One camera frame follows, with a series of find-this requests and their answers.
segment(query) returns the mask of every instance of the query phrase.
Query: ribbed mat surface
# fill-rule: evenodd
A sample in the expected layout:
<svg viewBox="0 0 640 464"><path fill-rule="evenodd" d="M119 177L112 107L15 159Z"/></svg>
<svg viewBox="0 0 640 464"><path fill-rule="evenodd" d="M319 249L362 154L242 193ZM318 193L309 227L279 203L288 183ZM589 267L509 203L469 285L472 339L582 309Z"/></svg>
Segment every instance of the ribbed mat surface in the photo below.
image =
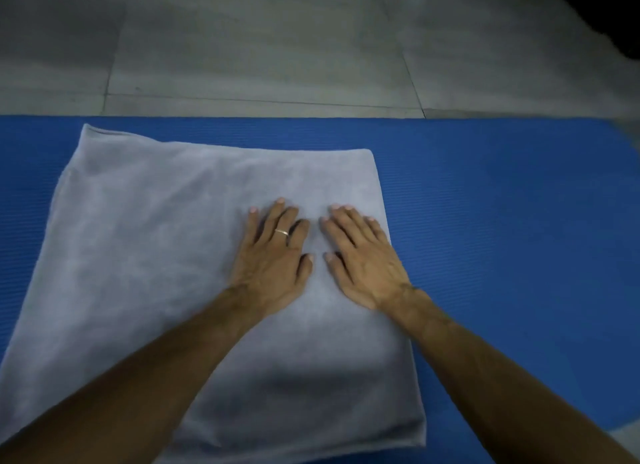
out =
<svg viewBox="0 0 640 464"><path fill-rule="evenodd" d="M603 428L640 417L640 161L597 120L0 117L0 354L85 121L162 141L371 149L415 285ZM417 366L427 449L332 462L491 462Z"/></svg>

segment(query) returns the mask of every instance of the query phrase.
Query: folded towel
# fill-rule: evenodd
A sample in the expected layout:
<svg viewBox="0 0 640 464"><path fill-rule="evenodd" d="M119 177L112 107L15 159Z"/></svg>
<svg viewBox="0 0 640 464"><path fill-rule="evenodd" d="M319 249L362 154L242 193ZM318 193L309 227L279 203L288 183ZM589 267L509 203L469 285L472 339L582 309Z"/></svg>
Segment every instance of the folded towel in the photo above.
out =
<svg viewBox="0 0 640 464"><path fill-rule="evenodd" d="M225 288L246 210L279 196L312 221L332 202L387 221L370 151L156 142L85 126L0 368L0 440ZM158 462L293 463L424 445L411 346L345 298L318 258L305 293L253 328Z"/></svg>

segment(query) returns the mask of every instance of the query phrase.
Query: hand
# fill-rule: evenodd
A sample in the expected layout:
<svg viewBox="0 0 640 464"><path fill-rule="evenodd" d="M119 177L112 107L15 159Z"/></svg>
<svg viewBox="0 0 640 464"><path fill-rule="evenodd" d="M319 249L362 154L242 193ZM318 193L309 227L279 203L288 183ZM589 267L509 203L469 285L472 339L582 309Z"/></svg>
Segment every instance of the hand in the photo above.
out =
<svg viewBox="0 0 640 464"><path fill-rule="evenodd" d="M298 208L280 198L271 207L258 237L256 208L249 209L246 231L231 275L232 287L244 287L264 310L275 314L302 294L313 270L313 256L301 255L309 232L306 219L296 224Z"/></svg>
<svg viewBox="0 0 640 464"><path fill-rule="evenodd" d="M383 309L412 289L387 235L378 221L362 218L352 206L331 207L332 218L322 218L322 226L341 257L324 255L335 281L344 295L367 309Z"/></svg>

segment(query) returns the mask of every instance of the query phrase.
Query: forearm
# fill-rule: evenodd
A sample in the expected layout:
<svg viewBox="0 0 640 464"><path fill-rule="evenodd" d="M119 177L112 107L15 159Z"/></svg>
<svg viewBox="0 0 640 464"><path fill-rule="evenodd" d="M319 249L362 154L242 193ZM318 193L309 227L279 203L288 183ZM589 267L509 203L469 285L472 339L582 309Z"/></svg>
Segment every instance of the forearm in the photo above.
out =
<svg viewBox="0 0 640 464"><path fill-rule="evenodd" d="M420 290L385 311L417 341L469 425L499 463L636 463L592 421Z"/></svg>
<svg viewBox="0 0 640 464"><path fill-rule="evenodd" d="M212 371L262 314L243 289L118 363L0 447L13 464L146 464Z"/></svg>

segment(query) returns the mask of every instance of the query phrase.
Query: finger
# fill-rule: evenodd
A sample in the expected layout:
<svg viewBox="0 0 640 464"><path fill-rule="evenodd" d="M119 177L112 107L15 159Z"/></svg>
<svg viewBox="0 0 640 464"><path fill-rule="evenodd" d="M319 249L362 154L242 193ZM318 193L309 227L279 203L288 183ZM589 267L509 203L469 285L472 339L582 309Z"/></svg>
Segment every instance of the finger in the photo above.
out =
<svg viewBox="0 0 640 464"><path fill-rule="evenodd" d="M362 215L358 213L358 210L356 208L354 208L350 204L347 204L344 207L344 209L347 215L351 218L351 220L355 223L355 225L360 229L360 232L363 234L363 236L367 240L369 240L370 242L374 242L378 240L376 238L376 235L373 234L373 231L371 231L371 228L364 221L364 219L362 218Z"/></svg>
<svg viewBox="0 0 640 464"><path fill-rule="evenodd" d="M276 231L273 232L272 240L278 244L285 245L287 243L287 239L289 238L289 231L291 227L296 222L296 217L298 217L298 208L295 206L290 206L289 208L284 210L284 213L278 219L278 224L276 225Z"/></svg>
<svg viewBox="0 0 640 464"><path fill-rule="evenodd" d="M360 228L353 222L353 219L347 214L343 206L337 204L331 205L331 214L333 219L349 236L354 245L362 245L367 239L364 237Z"/></svg>
<svg viewBox="0 0 640 464"><path fill-rule="evenodd" d="M296 278L296 288L298 292L301 293L305 285L307 284L307 280L309 280L309 276L311 272L314 271L314 256L307 253L300 258L300 266L298 267L298 277Z"/></svg>
<svg viewBox="0 0 640 464"><path fill-rule="evenodd" d="M295 225L292 233L289 235L289 248L302 250L302 245L305 244L310 226L311 223L309 223L308 219L302 219L297 225Z"/></svg>
<svg viewBox="0 0 640 464"><path fill-rule="evenodd" d="M329 266L329 271L333 275L338 287L340 287L340 290L343 292L351 290L353 288L353 282L351 281L351 277L349 277L347 269L344 267L340 257L336 257L333 253L325 253L324 260Z"/></svg>
<svg viewBox="0 0 640 464"><path fill-rule="evenodd" d="M258 208L252 206L249 208L249 215L246 218L246 224L244 226L244 238L242 240L241 247L245 248L255 243L255 237L258 234Z"/></svg>
<svg viewBox="0 0 640 464"><path fill-rule="evenodd" d="M355 247L349 237L342 231L342 228L338 226L333 219L329 219L323 217L320 219L320 223L322 224L324 231L329 234L329 237L333 240L333 243L338 247L343 253L348 253L353 250Z"/></svg>
<svg viewBox="0 0 640 464"><path fill-rule="evenodd" d="M373 218L371 216L367 216L365 218L365 221L367 222L367 224L371 228L371 231L373 232L373 234L376 235L376 238L379 241L381 241L383 243L386 243L388 245L389 244L389 240L387 239L387 234L380 227L380 223L378 222L378 220L376 220L375 218Z"/></svg>
<svg viewBox="0 0 640 464"><path fill-rule="evenodd" d="M284 198L279 197L278 200L273 203L273 206L269 210L267 219L264 220L264 227L262 228L262 234L258 243L266 243L271 240L273 236L273 230L276 228L276 223L284 211Z"/></svg>

